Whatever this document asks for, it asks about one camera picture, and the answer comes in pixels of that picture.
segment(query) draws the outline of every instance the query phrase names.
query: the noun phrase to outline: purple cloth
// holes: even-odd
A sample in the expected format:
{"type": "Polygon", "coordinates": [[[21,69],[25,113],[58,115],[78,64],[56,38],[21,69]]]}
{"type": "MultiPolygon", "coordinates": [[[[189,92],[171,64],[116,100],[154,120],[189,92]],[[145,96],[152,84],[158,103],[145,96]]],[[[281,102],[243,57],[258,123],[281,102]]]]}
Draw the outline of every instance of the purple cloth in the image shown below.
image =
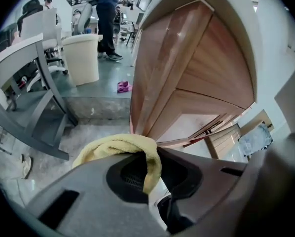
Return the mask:
{"type": "Polygon", "coordinates": [[[117,92],[128,92],[132,90],[132,85],[128,81],[120,81],[118,82],[117,92]]]}

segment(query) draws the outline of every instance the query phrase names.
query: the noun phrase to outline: yellow towel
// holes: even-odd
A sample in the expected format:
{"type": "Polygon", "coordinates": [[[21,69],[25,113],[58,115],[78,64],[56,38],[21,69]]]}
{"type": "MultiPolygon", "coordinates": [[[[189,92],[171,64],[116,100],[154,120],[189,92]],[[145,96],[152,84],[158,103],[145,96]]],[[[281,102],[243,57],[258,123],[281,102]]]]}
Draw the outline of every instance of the yellow towel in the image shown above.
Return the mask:
{"type": "Polygon", "coordinates": [[[144,151],[147,159],[147,175],[143,192],[149,194],[156,186],[162,170],[162,163],[156,151],[154,140],[137,134],[117,134],[89,143],[73,162],[73,168],[82,163],[121,153],[144,151]]]}

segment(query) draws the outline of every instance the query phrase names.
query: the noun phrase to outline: beige trash bin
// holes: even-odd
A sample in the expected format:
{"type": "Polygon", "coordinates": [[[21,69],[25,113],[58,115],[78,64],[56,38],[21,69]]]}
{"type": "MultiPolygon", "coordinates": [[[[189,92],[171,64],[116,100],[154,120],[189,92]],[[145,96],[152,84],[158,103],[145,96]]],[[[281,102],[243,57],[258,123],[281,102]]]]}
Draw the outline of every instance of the beige trash bin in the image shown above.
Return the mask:
{"type": "Polygon", "coordinates": [[[66,66],[75,86],[99,79],[97,44],[102,35],[83,34],[62,41],[66,66]]]}

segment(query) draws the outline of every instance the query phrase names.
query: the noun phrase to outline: shoe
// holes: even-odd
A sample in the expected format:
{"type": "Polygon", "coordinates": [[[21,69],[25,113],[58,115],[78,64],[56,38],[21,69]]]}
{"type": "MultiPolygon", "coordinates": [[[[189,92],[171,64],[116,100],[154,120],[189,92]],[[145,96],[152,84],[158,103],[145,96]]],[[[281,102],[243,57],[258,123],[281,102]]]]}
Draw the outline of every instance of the shoe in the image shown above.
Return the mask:
{"type": "Polygon", "coordinates": [[[98,59],[103,58],[103,56],[104,56],[104,53],[98,52],[98,55],[97,55],[98,59]]]}
{"type": "Polygon", "coordinates": [[[112,53],[112,54],[110,54],[110,55],[108,55],[108,58],[111,59],[111,60],[113,60],[113,61],[120,61],[120,60],[123,59],[123,57],[121,55],[119,55],[119,54],[117,54],[115,52],[112,53]]]}

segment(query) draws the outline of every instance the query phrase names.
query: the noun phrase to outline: dark pants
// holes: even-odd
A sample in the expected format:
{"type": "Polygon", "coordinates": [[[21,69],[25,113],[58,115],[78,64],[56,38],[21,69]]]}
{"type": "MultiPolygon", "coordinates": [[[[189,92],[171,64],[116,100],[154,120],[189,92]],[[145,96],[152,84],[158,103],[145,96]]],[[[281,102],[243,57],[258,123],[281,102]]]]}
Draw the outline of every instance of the dark pants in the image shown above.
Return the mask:
{"type": "Polygon", "coordinates": [[[98,42],[98,52],[110,55],[114,52],[113,21],[116,16],[115,6],[110,3],[100,3],[96,6],[98,15],[98,34],[103,35],[103,40],[98,42]]]}

